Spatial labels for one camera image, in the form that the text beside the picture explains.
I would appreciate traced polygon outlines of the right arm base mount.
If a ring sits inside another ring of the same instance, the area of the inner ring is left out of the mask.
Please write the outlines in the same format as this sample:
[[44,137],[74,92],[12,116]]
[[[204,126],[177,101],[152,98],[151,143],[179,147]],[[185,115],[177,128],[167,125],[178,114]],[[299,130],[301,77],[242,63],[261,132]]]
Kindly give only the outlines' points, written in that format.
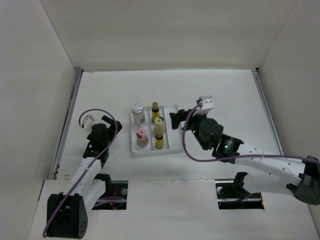
[[233,180],[216,180],[217,204],[220,210],[264,210],[264,202],[260,192],[250,193],[244,189],[247,172],[238,172]]

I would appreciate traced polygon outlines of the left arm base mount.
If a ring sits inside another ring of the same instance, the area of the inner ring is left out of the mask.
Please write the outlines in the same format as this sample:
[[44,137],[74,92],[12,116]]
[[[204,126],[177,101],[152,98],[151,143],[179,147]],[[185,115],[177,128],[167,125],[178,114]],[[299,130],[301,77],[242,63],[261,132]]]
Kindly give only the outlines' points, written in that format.
[[109,174],[99,173],[95,180],[105,183],[105,192],[94,204],[93,210],[126,210],[128,181],[113,181]]

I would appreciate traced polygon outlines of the tall yellow brown-capped bottle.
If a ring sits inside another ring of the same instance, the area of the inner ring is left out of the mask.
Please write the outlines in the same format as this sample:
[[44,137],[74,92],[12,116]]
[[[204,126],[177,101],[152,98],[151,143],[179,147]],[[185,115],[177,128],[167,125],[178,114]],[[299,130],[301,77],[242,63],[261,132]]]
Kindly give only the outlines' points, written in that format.
[[162,134],[155,135],[155,147],[162,149],[164,147],[164,136]]

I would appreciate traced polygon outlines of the yellow-capped spice jar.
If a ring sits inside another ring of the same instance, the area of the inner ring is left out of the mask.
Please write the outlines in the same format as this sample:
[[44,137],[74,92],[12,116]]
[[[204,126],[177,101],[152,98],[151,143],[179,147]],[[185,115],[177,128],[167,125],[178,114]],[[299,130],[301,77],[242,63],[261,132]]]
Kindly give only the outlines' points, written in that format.
[[161,116],[158,116],[154,119],[154,134],[156,136],[161,136],[166,132],[165,119]]

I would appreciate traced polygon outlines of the right aluminium frame rail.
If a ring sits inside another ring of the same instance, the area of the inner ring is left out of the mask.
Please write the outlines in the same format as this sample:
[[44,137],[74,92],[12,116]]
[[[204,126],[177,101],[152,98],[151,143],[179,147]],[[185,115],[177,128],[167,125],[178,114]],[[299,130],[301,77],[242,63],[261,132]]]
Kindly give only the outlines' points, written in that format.
[[259,169],[271,170],[282,179],[293,173],[293,162],[288,158],[276,157],[282,155],[282,146],[275,129],[269,106],[264,95],[257,69],[249,71],[252,92],[250,95],[249,115],[253,127],[248,144],[253,147],[251,154],[260,155]]

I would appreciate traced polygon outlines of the left aluminium frame rail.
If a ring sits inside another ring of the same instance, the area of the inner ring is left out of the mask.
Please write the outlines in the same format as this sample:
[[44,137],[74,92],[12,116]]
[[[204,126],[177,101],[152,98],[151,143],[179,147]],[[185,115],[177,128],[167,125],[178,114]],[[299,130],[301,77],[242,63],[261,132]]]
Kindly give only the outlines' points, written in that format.
[[72,86],[70,99],[69,99],[68,106],[67,106],[67,111],[66,111],[66,115],[65,115],[65,119],[64,119],[64,123],[63,123],[62,132],[61,132],[60,139],[59,139],[59,142],[58,142],[58,145],[57,145],[57,148],[56,148],[56,152],[54,154],[54,158],[52,159],[52,164],[51,164],[50,172],[49,172],[49,175],[48,175],[48,179],[49,180],[55,180],[56,179],[58,171],[59,171],[59,168],[60,168],[62,154],[63,154],[63,151],[64,151],[65,142],[66,142],[68,131],[69,131],[69,127],[70,127],[70,122],[71,122],[71,119],[72,119],[72,115],[73,115],[73,111],[74,111],[74,107],[75,107],[78,91],[79,91],[79,88],[80,88],[82,75],[83,75],[83,72],[84,72],[84,70],[79,66],[74,67],[74,70],[75,70],[75,78],[74,78],[74,81],[73,81],[73,86]]

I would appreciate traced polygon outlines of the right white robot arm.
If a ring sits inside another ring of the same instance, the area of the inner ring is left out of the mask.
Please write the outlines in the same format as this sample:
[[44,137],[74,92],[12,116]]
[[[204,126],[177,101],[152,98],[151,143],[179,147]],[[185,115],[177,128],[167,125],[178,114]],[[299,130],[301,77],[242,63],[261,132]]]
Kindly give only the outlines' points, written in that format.
[[[200,180],[213,179],[213,163],[222,162],[247,166],[262,171],[262,175],[237,172],[229,194],[245,198],[250,193],[267,192],[293,196],[309,204],[320,203],[320,162],[312,156],[267,154],[245,144],[242,140],[223,133],[223,126],[208,111],[196,106],[187,111],[181,109],[170,113],[171,126],[176,130],[181,122],[182,137],[178,141],[192,165],[179,157],[170,158],[156,150],[151,160],[129,160],[124,158],[123,166],[118,166],[120,176],[136,179]],[[212,159],[198,159],[190,155],[186,145],[186,132],[192,131],[201,148],[212,151]]]

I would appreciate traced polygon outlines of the aluminium frame rail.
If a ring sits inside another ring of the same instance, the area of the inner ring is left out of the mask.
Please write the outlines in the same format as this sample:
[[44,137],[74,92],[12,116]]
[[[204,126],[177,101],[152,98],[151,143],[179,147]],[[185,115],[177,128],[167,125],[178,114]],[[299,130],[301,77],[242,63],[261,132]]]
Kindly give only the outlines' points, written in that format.
[[79,91],[79,88],[80,88],[82,75],[83,75],[83,72],[84,72],[84,70],[79,66],[74,67],[74,70],[75,70],[75,78],[74,78],[74,81],[73,81],[73,86],[72,86],[70,99],[69,99],[68,106],[67,106],[67,111],[66,111],[66,115],[65,115],[65,119],[64,119],[64,123],[63,123],[62,132],[61,132],[60,139],[59,139],[59,142],[58,142],[58,145],[57,145],[57,148],[56,148],[56,152],[54,154],[54,158],[52,159],[52,164],[51,164],[50,172],[49,172],[49,175],[48,175],[48,179],[49,180],[55,180],[56,179],[58,171],[59,171],[59,168],[60,168],[62,154],[63,154],[63,151],[64,151],[65,142],[66,142],[68,131],[69,131],[69,127],[70,127],[70,122],[71,122],[71,119],[72,119],[72,115],[73,115],[73,111],[74,111],[74,107],[75,107],[78,91]]
[[259,169],[271,170],[282,179],[293,173],[293,162],[288,158],[276,157],[282,155],[282,146],[275,129],[269,106],[264,95],[257,69],[249,71],[252,92],[250,95],[249,115],[253,127],[248,144],[253,147],[251,154],[260,155]]

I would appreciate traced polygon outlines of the white bottle silver cap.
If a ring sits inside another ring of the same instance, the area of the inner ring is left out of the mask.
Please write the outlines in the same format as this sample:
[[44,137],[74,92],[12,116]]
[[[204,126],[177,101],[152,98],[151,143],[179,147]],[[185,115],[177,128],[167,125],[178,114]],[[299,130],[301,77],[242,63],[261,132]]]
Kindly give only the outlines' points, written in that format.
[[131,113],[132,113],[133,121],[135,125],[137,127],[142,127],[146,121],[144,106],[141,103],[134,103],[131,106]]

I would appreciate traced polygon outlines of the pink-capped spice jar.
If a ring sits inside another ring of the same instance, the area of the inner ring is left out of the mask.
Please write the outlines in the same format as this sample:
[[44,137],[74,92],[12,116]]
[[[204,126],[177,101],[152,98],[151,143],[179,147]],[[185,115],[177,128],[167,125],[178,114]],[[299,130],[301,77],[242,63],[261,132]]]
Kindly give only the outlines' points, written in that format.
[[149,144],[149,138],[144,128],[139,128],[136,132],[136,143],[140,148],[145,148]]

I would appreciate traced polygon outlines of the white three-compartment tray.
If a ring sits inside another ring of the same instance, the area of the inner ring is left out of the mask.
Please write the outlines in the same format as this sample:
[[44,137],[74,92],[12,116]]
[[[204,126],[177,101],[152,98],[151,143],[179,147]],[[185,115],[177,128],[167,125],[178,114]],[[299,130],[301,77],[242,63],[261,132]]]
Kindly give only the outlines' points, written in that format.
[[[179,126],[178,129],[172,129],[172,121],[170,118],[170,113],[178,112],[178,105],[160,105],[159,115],[164,118],[164,130],[163,134],[163,148],[156,147],[156,135],[155,135],[155,123],[152,121],[152,107],[145,106],[143,108],[144,112],[144,123],[138,125],[135,123],[134,114],[130,114],[130,128],[131,128],[131,151],[135,157],[153,157],[169,154],[177,154],[183,151],[182,144],[182,127]],[[140,147],[137,143],[137,131],[139,127],[142,127],[146,131],[146,136],[148,138],[148,145],[145,147]]]

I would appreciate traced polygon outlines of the small yellow brown-capped bottle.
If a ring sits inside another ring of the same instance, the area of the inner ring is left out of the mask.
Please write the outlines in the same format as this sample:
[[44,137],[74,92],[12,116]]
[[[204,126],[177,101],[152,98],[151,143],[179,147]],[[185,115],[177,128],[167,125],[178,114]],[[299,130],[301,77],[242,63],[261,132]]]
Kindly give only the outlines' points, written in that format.
[[154,122],[157,117],[160,116],[159,105],[156,101],[152,103],[152,121]]

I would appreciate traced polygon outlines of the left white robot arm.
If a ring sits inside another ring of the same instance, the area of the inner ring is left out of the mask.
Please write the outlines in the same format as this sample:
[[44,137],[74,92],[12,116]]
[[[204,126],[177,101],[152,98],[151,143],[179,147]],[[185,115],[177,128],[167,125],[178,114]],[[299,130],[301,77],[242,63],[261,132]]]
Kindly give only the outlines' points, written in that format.
[[69,184],[47,200],[44,238],[82,239],[88,228],[88,212],[99,198],[105,200],[112,195],[111,178],[101,171],[122,125],[108,112],[101,119],[102,123],[96,123],[86,116],[81,124],[89,131],[89,143]]

